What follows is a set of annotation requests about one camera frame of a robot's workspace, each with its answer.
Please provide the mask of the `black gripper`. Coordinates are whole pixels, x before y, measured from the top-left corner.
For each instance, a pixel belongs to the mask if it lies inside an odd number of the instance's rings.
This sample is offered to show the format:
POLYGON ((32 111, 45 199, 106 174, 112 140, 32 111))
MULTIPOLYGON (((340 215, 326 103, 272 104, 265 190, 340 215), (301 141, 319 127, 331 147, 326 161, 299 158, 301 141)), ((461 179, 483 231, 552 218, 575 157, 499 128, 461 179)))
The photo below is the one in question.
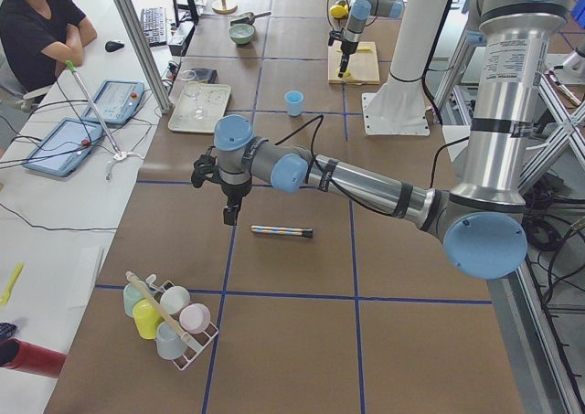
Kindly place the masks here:
POLYGON ((339 69, 337 71, 338 78, 345 78, 347 76, 347 68, 349 58, 356 52, 356 42, 343 40, 341 42, 342 57, 340 58, 339 69))
POLYGON ((242 199, 251 191, 251 176, 245 172, 231 173, 219 170, 221 189, 227 197, 227 205, 223 209, 224 224, 236 226, 242 199))

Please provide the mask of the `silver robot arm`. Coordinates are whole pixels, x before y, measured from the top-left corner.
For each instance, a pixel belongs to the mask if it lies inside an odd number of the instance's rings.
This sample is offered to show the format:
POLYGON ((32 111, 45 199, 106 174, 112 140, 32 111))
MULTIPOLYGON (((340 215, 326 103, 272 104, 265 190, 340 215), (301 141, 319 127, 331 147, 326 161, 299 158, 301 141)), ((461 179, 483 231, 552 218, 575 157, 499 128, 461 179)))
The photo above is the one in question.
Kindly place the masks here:
POLYGON ((244 117, 229 115, 214 132, 216 175, 227 196, 224 222, 236 224, 253 178, 287 193, 308 184, 412 222, 470 276, 496 279, 515 271, 527 253, 521 166, 548 42, 565 24, 570 0, 470 0, 469 7, 486 46, 458 185, 422 189, 301 147, 275 145, 256 136, 244 117))
POLYGON ((370 17, 400 18, 404 10, 403 0, 349 0, 346 25, 339 31, 332 30, 328 44, 341 43, 341 59, 337 76, 343 78, 350 57, 356 52, 361 35, 370 17))

